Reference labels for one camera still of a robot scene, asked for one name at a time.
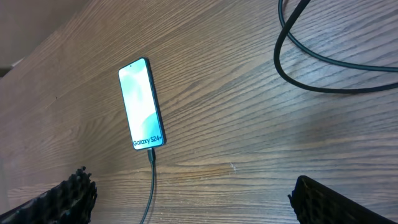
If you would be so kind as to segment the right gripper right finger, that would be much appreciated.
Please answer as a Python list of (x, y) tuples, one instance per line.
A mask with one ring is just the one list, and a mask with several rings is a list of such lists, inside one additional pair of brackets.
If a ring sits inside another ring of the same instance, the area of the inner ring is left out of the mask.
[(288, 198), (300, 224), (397, 224), (305, 175)]

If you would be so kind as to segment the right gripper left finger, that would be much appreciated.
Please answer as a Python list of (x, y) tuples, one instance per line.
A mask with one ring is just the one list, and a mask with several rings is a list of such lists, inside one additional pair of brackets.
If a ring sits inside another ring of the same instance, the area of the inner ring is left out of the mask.
[(1, 224), (89, 224), (96, 183), (83, 166), (68, 180), (1, 215)]

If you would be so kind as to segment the blue Galaxy smartphone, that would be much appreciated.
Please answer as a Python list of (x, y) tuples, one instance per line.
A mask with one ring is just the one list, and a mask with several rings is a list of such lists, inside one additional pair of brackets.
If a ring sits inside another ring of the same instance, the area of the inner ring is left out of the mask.
[(148, 58), (118, 71), (132, 146), (140, 151), (166, 143), (164, 125)]

